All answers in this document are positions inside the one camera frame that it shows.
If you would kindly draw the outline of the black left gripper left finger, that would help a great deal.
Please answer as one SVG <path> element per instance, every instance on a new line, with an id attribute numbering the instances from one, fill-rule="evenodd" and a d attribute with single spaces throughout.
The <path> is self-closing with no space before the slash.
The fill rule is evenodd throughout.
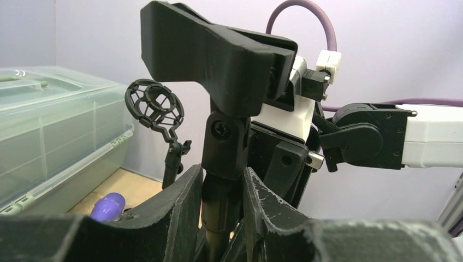
<path id="1" fill-rule="evenodd" d="M 1 261 L 195 261 L 202 182 L 194 165 L 117 221 L 2 216 Z"/>

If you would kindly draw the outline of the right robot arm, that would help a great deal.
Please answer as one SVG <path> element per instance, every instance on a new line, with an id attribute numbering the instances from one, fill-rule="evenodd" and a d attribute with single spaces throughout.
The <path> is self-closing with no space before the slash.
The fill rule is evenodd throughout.
<path id="1" fill-rule="evenodd" d="M 252 119 L 249 166 L 298 207 L 312 173 L 363 168 L 462 167 L 462 106 L 433 100 L 354 103 L 326 118 L 318 102 L 292 112 L 264 106 Z"/>

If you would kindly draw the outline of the black round-base clamp stand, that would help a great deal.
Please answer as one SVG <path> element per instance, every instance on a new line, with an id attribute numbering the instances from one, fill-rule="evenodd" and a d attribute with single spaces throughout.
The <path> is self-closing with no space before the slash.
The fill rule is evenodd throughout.
<path id="1" fill-rule="evenodd" d="M 277 35 L 214 24 L 183 3 L 140 11 L 141 58 L 159 82 L 196 82 L 210 96 L 202 168 L 204 259 L 220 261 L 241 218 L 250 123 L 283 95 L 298 50 Z"/>

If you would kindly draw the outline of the translucent green storage box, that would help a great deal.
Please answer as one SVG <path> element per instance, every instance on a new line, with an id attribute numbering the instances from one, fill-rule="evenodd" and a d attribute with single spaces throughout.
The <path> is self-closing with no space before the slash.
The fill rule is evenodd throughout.
<path id="1" fill-rule="evenodd" d="M 122 166 L 125 90 L 55 65 L 1 69 L 1 215 L 65 213 Z"/>

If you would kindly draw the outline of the black tripod microphone stand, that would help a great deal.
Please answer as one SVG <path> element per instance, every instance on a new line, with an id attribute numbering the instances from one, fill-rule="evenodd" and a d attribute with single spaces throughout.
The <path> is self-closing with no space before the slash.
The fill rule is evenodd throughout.
<path id="1" fill-rule="evenodd" d="M 183 172 L 182 157 L 191 150 L 191 140 L 179 142 L 177 128 L 183 123 L 185 110 L 178 96 L 167 86 L 150 79 L 137 79 L 126 89 L 126 108 L 142 126 L 160 133 L 169 145 L 162 181 L 165 189 Z"/>

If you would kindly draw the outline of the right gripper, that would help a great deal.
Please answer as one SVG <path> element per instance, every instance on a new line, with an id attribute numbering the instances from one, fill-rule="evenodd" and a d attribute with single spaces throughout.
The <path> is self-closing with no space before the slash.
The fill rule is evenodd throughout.
<path id="1" fill-rule="evenodd" d="M 318 130 L 311 126 L 306 140 L 260 123 L 251 123 L 248 167 L 264 184 L 298 208 L 315 171 L 309 153 L 320 152 Z"/>

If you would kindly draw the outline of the purple microphone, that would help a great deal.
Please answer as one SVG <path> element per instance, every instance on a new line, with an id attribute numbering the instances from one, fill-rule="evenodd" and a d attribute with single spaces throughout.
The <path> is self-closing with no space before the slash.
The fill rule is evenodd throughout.
<path id="1" fill-rule="evenodd" d="M 99 199 L 90 217 L 96 221 L 114 221 L 120 216 L 125 208 L 126 200 L 120 193 L 112 192 Z"/>

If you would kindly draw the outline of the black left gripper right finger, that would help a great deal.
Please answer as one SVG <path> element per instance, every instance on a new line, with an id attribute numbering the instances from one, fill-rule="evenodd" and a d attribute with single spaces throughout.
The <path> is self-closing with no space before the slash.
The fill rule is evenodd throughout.
<path id="1" fill-rule="evenodd" d="M 438 224 L 410 220 L 318 220 L 243 174 L 248 261 L 462 261 Z"/>

